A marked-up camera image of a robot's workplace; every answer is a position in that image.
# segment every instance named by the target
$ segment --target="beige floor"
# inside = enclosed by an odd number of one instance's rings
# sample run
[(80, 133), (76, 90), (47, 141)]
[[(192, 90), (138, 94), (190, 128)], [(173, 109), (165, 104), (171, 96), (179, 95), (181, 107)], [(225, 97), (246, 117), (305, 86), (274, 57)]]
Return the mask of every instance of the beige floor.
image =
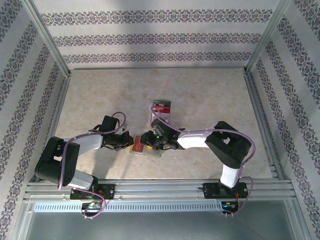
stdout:
[[(132, 136), (142, 134), (151, 129), (154, 99), (171, 100), (170, 123), (176, 127), (205, 129), (226, 121), (248, 134), (257, 151), (243, 176), (271, 178), (240, 68), (75, 70), (56, 136), (85, 133), (116, 111), (126, 114)], [(222, 163), (208, 148), (169, 150), (161, 158), (103, 148), (81, 155), (77, 169), (99, 178), (201, 179), (219, 178)]]

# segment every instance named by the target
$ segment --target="wire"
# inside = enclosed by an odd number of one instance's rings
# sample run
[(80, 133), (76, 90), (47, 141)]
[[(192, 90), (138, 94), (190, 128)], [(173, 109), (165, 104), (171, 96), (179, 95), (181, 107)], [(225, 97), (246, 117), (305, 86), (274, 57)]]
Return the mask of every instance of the wire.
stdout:
[(165, 124), (166, 126), (168, 126), (169, 128), (172, 128), (173, 130), (179, 132), (179, 133), (188, 133), (188, 134), (203, 134), (203, 133), (213, 133), (213, 132), (222, 132), (222, 133), (231, 133), (231, 134), (237, 134), (241, 137), (244, 137), (245, 139), (247, 139), (250, 143), (251, 143), (251, 146), (252, 146), (252, 152), (250, 154), (250, 156), (244, 160), (241, 164), (241, 167), (239, 168), (239, 172), (238, 172), (238, 178), (241, 178), (241, 179), (250, 179), (251, 180), (251, 186), (250, 186), (250, 190), (248, 192), (248, 195), (246, 197), (246, 199), (244, 200), (244, 203), (242, 204), (242, 206), (238, 209), (238, 211), (236, 211), (235, 213), (232, 213), (232, 217), (233, 216), (236, 216), (243, 208), (244, 206), (246, 205), (246, 203), (248, 202), (248, 199), (251, 195), (251, 192), (252, 192), (252, 189), (254, 187), (254, 180), (252, 179), (252, 177), (250, 176), (244, 176), (244, 177), (241, 177), (241, 174), (242, 174), (242, 171), (243, 171), (243, 168), (245, 167), (245, 164), (251, 160), (253, 158), (253, 156), (255, 155), (256, 153), (256, 145), (254, 143), (254, 141), (248, 136), (248, 135), (245, 135), (244, 133), (242, 132), (239, 132), (239, 131), (234, 131), (234, 130), (229, 130), (229, 129), (206, 129), (206, 130), (189, 130), (189, 131), (185, 131), (185, 130), (181, 130), (179, 128), (176, 128), (172, 125), (170, 125), (169, 123), (167, 123), (166, 121), (164, 121), (155, 111), (154, 109), (156, 109), (158, 112), (159, 109), (157, 109), (155, 106), (152, 106), (151, 107), (151, 111), (152, 113), (155, 115), (155, 117), (163, 124)]
[[(60, 174), (60, 178), (59, 178), (59, 184), (58, 184), (58, 190), (61, 190), (62, 186), (63, 186), (63, 182), (64, 182), (64, 175), (65, 175), (65, 168), (66, 168), (66, 154), (67, 154), (67, 148), (68, 148), (68, 145), (70, 143), (72, 143), (74, 140), (76, 139), (79, 139), (79, 138), (83, 138), (83, 137), (87, 137), (87, 136), (92, 136), (92, 135), (104, 135), (104, 134), (112, 134), (112, 133), (116, 133), (118, 130), (120, 130), (126, 123), (126, 115), (121, 112), (121, 111), (117, 111), (115, 112), (112, 117), (116, 114), (122, 114), (123, 115), (123, 122), (122, 124), (112, 130), (112, 131), (105, 131), (105, 132), (88, 132), (88, 133), (85, 133), (85, 134), (81, 134), (81, 135), (78, 135), (78, 136), (75, 136), (71, 139), (69, 139), (66, 144), (64, 145), (64, 149), (63, 149), (63, 154), (62, 154), (62, 160), (61, 160), (61, 174)], [(93, 216), (87, 216), (86, 213), (87, 213), (87, 208), (84, 210), (84, 212), (82, 213), (82, 215), (85, 217), (85, 218), (89, 218), (89, 219), (93, 219), (95, 217), (97, 217), (98, 215), (100, 215), (106, 208), (106, 201), (105, 201), (105, 198), (103, 196), (101, 196), (100, 194), (98, 193), (95, 193), (93, 191), (89, 191), (89, 190), (85, 190), (85, 189), (81, 189), (81, 188), (77, 188), (77, 187), (72, 187), (73, 189), (76, 189), (78, 191), (81, 191), (81, 192), (84, 192), (84, 193), (87, 193), (87, 194), (92, 194), (92, 195), (95, 195), (99, 198), (102, 199), (102, 205), (101, 205), (101, 208), (100, 210)]]

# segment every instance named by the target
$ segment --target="purple cable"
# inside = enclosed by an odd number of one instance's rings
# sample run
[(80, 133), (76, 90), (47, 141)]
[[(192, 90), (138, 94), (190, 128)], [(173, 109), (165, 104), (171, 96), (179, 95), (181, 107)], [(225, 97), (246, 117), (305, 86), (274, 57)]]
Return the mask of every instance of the purple cable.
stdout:
[[(67, 154), (68, 145), (69, 145), (70, 143), (72, 143), (74, 140), (78, 139), (78, 138), (83, 138), (83, 137), (92, 136), (92, 135), (112, 134), (112, 133), (117, 132), (118, 130), (120, 130), (120, 129), (125, 125), (125, 123), (126, 123), (126, 115), (125, 115), (123, 112), (121, 112), (121, 111), (117, 111), (117, 112), (115, 112), (115, 113), (112, 115), (112, 117), (113, 117), (114, 115), (116, 115), (116, 114), (122, 114), (122, 115), (123, 115), (123, 122), (122, 122), (122, 124), (121, 124), (118, 128), (116, 128), (116, 129), (114, 129), (114, 130), (112, 130), (112, 131), (105, 131), (105, 132), (88, 132), (88, 133), (81, 134), (81, 135), (75, 136), (75, 137), (73, 137), (73, 138), (70, 138), (70, 139), (66, 142), (66, 144), (64, 145), (63, 154), (62, 154), (61, 174), (60, 174), (60, 178), (59, 178), (58, 190), (61, 190), (62, 185), (63, 185), (63, 181), (64, 181), (65, 168), (66, 168), (66, 154)], [(98, 216), (100, 213), (102, 213), (102, 212), (105, 210), (105, 208), (106, 208), (106, 201), (105, 201), (105, 198), (104, 198), (103, 196), (101, 196), (100, 194), (97, 194), (97, 193), (95, 193), (95, 192), (93, 192), (93, 191), (84, 190), (84, 189), (81, 189), (81, 188), (74, 188), (74, 189), (76, 189), (76, 190), (78, 190), (78, 191), (82, 191), (82, 192), (84, 192), (84, 193), (96, 195), (96, 196), (98, 196), (98, 197), (100, 197), (100, 198), (102, 199), (102, 203), (103, 203), (103, 204), (101, 205), (100, 211), (98, 211), (95, 215), (90, 216), (90, 217), (89, 217), (89, 216), (86, 216), (86, 211), (84, 211), (83, 215), (84, 215), (85, 218), (93, 219), (93, 218), (95, 218), (96, 216)]]
[(231, 133), (231, 134), (237, 134), (237, 135), (240, 135), (241, 137), (244, 137), (245, 139), (247, 139), (250, 143), (251, 143), (251, 146), (252, 146), (252, 153), (251, 155), (242, 162), (241, 164), (241, 167), (239, 168), (239, 173), (238, 173), (238, 178), (247, 178), (247, 179), (250, 179), (251, 180), (251, 186), (250, 186), (250, 190), (248, 192), (248, 195), (246, 197), (246, 199), (244, 200), (244, 203), (242, 204), (242, 206), (238, 209), (238, 211), (236, 211), (232, 216), (235, 216), (238, 214), (239, 211), (241, 211), (243, 209), (243, 207), (245, 206), (245, 204), (247, 203), (249, 197), (250, 197), (250, 194), (252, 192), (252, 189), (254, 187), (254, 180), (252, 179), (252, 177), (250, 176), (244, 176), (244, 177), (241, 177), (241, 174), (242, 174), (242, 171), (243, 171), (243, 168), (245, 166), (245, 164), (250, 160), (252, 159), (252, 157), (255, 155), (256, 153), (256, 145), (254, 143), (254, 141), (247, 135), (245, 135), (244, 133), (242, 132), (239, 132), (239, 131), (234, 131), (234, 130), (229, 130), (229, 129), (206, 129), (206, 130), (192, 130), (192, 131), (184, 131), (184, 130), (180, 130), (174, 126), (171, 126), (169, 123), (167, 123), (165, 120), (163, 120), (160, 116), (158, 116), (158, 114), (154, 111), (154, 109), (156, 109), (159, 113), (159, 109), (157, 109), (155, 106), (152, 106), (151, 107), (151, 111), (152, 113), (155, 115), (155, 117), (163, 124), (165, 124), (166, 126), (168, 126), (169, 128), (172, 128), (173, 130), (179, 132), (179, 133), (188, 133), (188, 134), (203, 134), (203, 133), (207, 133), (207, 132), (222, 132), (222, 133)]

